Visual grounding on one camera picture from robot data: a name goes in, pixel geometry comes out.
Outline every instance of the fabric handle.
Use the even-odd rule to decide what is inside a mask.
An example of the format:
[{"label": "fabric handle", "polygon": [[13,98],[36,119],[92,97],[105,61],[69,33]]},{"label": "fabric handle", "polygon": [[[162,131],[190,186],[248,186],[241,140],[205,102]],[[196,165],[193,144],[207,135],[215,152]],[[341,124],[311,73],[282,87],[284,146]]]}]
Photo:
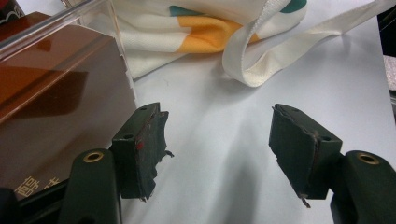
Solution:
[{"label": "fabric handle", "polygon": [[258,87],[274,73],[297,61],[320,40],[333,35],[342,35],[396,5],[396,0],[376,0],[351,9],[268,49],[257,62],[244,70],[244,55],[249,39],[265,21],[268,21],[289,2],[290,0],[267,0],[259,18],[233,34],[222,57],[222,64],[228,75],[249,87]]}]

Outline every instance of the patterned fabric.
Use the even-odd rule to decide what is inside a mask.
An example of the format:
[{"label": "patterned fabric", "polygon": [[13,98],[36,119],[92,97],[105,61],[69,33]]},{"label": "patterned fabric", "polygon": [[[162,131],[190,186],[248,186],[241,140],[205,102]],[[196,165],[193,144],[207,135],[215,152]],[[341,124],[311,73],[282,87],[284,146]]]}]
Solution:
[{"label": "patterned fabric", "polygon": [[[231,35],[256,20],[263,0],[114,0],[133,77],[188,53],[223,51]],[[306,0],[291,0],[250,42],[287,31],[303,19]]]}]

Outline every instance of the white table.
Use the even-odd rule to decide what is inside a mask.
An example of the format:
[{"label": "white table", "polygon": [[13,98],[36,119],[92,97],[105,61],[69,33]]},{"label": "white table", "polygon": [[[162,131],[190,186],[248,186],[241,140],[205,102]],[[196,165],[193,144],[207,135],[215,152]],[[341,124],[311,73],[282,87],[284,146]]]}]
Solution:
[{"label": "white table", "polygon": [[[19,1],[32,4],[31,1]],[[309,1],[295,29],[251,45],[260,52],[368,0]],[[303,110],[344,141],[396,167],[396,130],[376,19],[324,42],[266,84],[251,89],[226,74],[221,54],[189,55],[135,81],[141,105],[160,102],[176,156],[157,166],[147,203],[122,201],[124,223],[332,223],[326,201],[306,209],[268,147],[272,106]]]}]

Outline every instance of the bolt hole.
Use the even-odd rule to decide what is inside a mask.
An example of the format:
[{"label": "bolt hole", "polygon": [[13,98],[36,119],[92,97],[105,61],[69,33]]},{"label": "bolt hole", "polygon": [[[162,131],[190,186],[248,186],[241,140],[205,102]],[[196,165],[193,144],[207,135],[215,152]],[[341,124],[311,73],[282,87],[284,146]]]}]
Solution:
[{"label": "bolt hole", "polygon": [[99,152],[99,151],[91,152],[84,157],[84,161],[85,162],[96,162],[96,161],[101,160],[103,158],[103,156],[104,155],[102,152]]},{"label": "bolt hole", "polygon": [[124,135],[124,139],[131,139],[131,138],[134,138],[134,135],[131,134],[131,133],[128,133],[128,134]]},{"label": "bolt hole", "polygon": [[83,217],[78,224],[94,224],[96,221],[93,217]]},{"label": "bolt hole", "polygon": [[330,141],[330,140],[332,140],[332,139],[331,139],[330,137],[328,137],[328,136],[322,136],[321,139],[322,139],[323,141]]},{"label": "bolt hole", "polygon": [[371,165],[378,165],[379,164],[379,160],[376,157],[371,156],[369,154],[359,153],[358,154],[358,158],[359,158],[359,160],[364,161],[364,162],[366,162],[368,164],[371,164]]}]

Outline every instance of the bag strap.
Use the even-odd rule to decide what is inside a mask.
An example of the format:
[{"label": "bag strap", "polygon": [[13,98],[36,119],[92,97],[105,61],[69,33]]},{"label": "bag strap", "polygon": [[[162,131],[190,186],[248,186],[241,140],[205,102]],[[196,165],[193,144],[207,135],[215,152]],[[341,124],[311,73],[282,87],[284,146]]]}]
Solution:
[{"label": "bag strap", "polygon": [[396,0],[375,0],[326,20],[268,49],[251,67],[244,70],[244,55],[249,39],[261,25],[285,7],[290,0],[267,0],[259,18],[237,30],[227,43],[222,57],[225,72],[249,87],[262,85],[274,73],[288,67],[320,40],[342,35],[396,5]]}]

